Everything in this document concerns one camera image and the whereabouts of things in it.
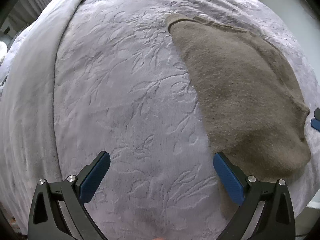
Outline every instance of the bedding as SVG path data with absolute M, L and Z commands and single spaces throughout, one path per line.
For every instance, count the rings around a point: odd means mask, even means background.
M 225 227 L 214 142 L 166 13 L 261 36 L 290 63 L 311 113 L 317 107 L 299 44 L 257 0 L 53 0 L 13 57 L 0 101 L 0 201 L 23 233 L 37 180 L 78 173 L 101 150 L 111 167 L 86 208 L 108 239 L 215 239 Z M 286 178 L 295 215 L 320 187 L 311 117 L 311 161 Z
M 7 45 L 3 41 L 0 41 L 0 66 L 7 52 L 8 52 Z
M 4 82 L 5 82 L 5 79 L 10 71 L 11 62 L 12 62 L 14 56 L 16 55 L 17 50 L 20 48 L 20 45 L 24 41 L 26 35 L 28 34 L 31 26 L 32 25 L 30 25 L 29 27 L 24 29 L 20 33 L 20 35 L 18 37 L 16 37 L 16 39 L 14 40 L 12 45 L 10 46 L 10 50 L 8 51 L 8 53 L 6 53 L 2 64 L 0 64 L 0 101 L 1 101 L 1 95 L 3 92 L 3 88 L 4 88 Z

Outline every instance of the fabric fold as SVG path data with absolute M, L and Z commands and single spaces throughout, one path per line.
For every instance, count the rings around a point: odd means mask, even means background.
M 52 0 L 44 9 L 12 61 L 1 97 L 1 202 L 24 234 L 37 181 L 62 180 L 53 128 L 54 68 L 60 39 L 80 2 Z

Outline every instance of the metal screw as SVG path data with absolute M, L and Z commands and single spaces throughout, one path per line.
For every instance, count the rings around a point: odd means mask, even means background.
M 282 185 L 282 186 L 285 185 L 285 181 L 284 181 L 283 179 L 279 179 L 278 182 L 279 182 L 279 184 Z
M 38 181 L 38 184 L 39 185 L 42 185 L 42 184 L 44 184 L 45 183 L 45 179 L 39 179 L 39 181 Z
M 76 176 L 75 176 L 75 175 L 70 175 L 70 176 L 67 178 L 67 181 L 73 182 L 75 179 L 76 179 Z
M 257 179 L 255 176 L 248 176 L 248 181 L 255 182 Z

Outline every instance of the blue gripper pad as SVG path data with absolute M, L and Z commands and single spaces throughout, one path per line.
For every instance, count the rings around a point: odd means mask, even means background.
M 91 201 L 103 177 L 107 173 L 110 163 L 110 155 L 105 152 L 79 188 L 79 202 L 81 204 Z
M 320 121 L 318 121 L 315 118 L 312 118 L 311 119 L 311 127 L 313 127 L 314 129 L 316 129 L 320 132 Z
M 213 156 L 213 166 L 231 200 L 241 206 L 244 201 L 243 187 L 218 153 Z

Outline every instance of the taupe towel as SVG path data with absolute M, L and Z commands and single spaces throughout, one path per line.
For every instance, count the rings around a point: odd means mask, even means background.
M 200 17 L 167 17 L 190 73 L 212 144 L 247 175 L 276 181 L 310 160 L 309 109 L 292 68 L 273 45 L 247 30 Z

